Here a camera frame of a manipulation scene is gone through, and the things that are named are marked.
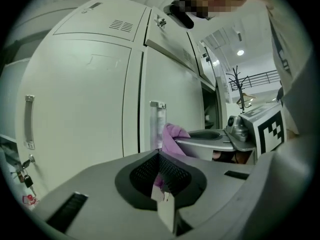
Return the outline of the black metal railing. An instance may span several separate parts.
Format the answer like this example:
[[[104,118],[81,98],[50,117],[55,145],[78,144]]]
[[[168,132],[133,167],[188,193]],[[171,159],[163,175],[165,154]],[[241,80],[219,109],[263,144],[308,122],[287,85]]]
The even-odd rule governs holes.
[[[239,76],[240,74],[240,72],[237,73],[237,80],[242,90],[280,81],[280,76],[276,70],[247,75],[243,77]]]

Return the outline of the black coat rack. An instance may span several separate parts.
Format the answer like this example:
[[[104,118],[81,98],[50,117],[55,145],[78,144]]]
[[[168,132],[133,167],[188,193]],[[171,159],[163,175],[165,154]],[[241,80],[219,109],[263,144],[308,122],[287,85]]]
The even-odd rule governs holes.
[[[233,73],[226,73],[226,75],[231,76],[232,78],[229,78],[230,82],[233,83],[236,86],[236,90],[239,92],[240,97],[240,109],[242,110],[242,113],[245,113],[245,109],[249,108],[251,105],[246,106],[245,100],[244,100],[244,94],[242,91],[243,83],[245,80],[247,80],[249,77],[246,76],[242,81],[239,80],[239,74],[238,72],[238,66],[232,68]]]

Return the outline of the purple cloth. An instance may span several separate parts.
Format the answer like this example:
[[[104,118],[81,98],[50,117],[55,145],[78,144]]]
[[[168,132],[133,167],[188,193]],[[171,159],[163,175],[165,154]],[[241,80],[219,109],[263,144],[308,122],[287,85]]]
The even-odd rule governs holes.
[[[176,143],[176,138],[190,138],[189,133],[178,125],[171,123],[165,124],[162,131],[162,148],[161,150],[172,156],[172,155],[181,155],[186,156],[183,150]],[[165,182],[160,174],[157,175],[153,183],[151,198],[157,202],[166,201],[165,195]]]

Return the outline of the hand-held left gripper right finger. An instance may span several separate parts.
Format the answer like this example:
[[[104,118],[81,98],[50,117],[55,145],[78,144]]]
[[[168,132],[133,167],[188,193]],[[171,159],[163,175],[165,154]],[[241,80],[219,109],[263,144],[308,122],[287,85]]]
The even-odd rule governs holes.
[[[252,165],[158,153],[158,168],[170,195],[158,204],[159,237],[200,229],[236,194]]]

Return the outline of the white cabinet door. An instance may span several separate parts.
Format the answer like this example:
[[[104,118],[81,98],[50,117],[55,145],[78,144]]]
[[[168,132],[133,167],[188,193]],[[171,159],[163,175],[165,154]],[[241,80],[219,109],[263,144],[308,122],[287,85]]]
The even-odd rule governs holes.
[[[140,82],[141,152],[161,147],[163,126],[167,123],[187,132],[205,128],[201,81],[190,69],[147,47]]]

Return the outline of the key bunch with padlock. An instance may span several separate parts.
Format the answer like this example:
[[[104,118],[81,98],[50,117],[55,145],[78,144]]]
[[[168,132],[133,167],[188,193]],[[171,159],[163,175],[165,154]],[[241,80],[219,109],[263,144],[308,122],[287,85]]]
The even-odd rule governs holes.
[[[28,160],[23,163],[16,163],[14,168],[16,170],[19,179],[23,179],[23,183],[29,189],[33,186],[33,180],[27,172],[27,168],[30,164],[35,164],[35,158],[32,154],[29,154]]]

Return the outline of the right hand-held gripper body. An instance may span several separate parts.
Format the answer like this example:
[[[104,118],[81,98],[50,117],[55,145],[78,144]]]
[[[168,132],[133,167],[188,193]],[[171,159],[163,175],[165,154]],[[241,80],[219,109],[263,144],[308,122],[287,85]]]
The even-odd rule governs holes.
[[[249,161],[257,163],[264,153],[275,150],[287,139],[286,123],[279,103],[265,103],[239,116],[230,116],[225,133],[234,148],[250,152]]]

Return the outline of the cream t-shirt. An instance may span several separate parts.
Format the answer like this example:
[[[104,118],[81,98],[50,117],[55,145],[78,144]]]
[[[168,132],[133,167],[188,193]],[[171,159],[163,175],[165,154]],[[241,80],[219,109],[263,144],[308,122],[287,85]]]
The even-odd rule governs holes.
[[[312,133],[319,123],[311,102],[320,101],[320,69],[302,21],[285,0],[268,0],[273,59],[284,92],[285,126]]]

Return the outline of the plastic-wrapped panel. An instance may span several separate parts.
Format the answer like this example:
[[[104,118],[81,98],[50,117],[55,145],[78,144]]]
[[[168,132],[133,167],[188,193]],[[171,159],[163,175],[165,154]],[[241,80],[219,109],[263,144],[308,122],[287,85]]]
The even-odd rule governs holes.
[[[233,101],[230,94],[230,88],[223,77],[218,76],[216,78],[216,87],[218,89],[221,102],[226,104],[231,104]]]

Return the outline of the person's right forearm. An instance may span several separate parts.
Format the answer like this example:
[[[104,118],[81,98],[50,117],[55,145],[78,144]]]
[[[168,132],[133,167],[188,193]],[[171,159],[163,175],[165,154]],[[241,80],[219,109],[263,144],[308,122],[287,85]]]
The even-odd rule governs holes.
[[[287,126],[286,127],[286,140],[292,140],[300,136],[299,131],[296,127]]]

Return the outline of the white board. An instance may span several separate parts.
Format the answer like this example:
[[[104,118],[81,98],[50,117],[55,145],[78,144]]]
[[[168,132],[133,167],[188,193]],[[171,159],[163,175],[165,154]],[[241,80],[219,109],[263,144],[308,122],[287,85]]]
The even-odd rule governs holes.
[[[5,65],[0,76],[0,137],[14,143],[17,94],[29,61],[25,58]]]

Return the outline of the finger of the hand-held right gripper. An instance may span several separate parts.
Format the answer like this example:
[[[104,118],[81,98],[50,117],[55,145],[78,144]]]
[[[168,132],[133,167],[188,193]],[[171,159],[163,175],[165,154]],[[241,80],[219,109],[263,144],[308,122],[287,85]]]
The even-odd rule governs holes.
[[[188,157],[206,161],[212,160],[214,152],[236,151],[229,138],[225,136],[214,139],[181,137],[176,138],[175,142]]]
[[[193,139],[208,140],[208,141],[221,140],[227,136],[225,131],[220,129],[195,130],[195,131],[189,131],[188,134]]]

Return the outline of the wooden clothes hanger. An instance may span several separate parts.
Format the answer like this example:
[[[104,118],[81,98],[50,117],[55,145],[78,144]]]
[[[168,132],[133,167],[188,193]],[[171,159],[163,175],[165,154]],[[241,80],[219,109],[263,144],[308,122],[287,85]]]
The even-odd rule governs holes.
[[[255,100],[257,97],[254,96],[254,95],[249,95],[249,94],[246,94],[246,93],[242,93],[242,98],[240,97],[236,104],[242,108],[242,105],[244,105],[245,108],[248,108],[249,106],[252,105],[252,102],[253,100]]]

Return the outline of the white metal locker cabinet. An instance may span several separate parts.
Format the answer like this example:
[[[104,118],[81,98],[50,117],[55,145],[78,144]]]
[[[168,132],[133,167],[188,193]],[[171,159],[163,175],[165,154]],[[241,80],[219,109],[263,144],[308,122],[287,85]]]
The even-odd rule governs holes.
[[[159,27],[154,18],[164,18]],[[46,35],[16,99],[15,136],[38,200],[82,170],[140,153],[140,89],[147,47],[191,70],[215,93],[192,34],[155,7],[90,0]]]

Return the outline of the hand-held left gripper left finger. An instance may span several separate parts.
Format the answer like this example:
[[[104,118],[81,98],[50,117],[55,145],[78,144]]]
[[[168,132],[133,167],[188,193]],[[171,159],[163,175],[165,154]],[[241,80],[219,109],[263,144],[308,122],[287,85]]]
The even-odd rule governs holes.
[[[156,211],[136,209],[118,193],[117,173],[150,151],[90,166],[43,197],[33,210],[41,229],[57,240],[172,240]],[[47,222],[73,193],[87,200],[65,233]]]

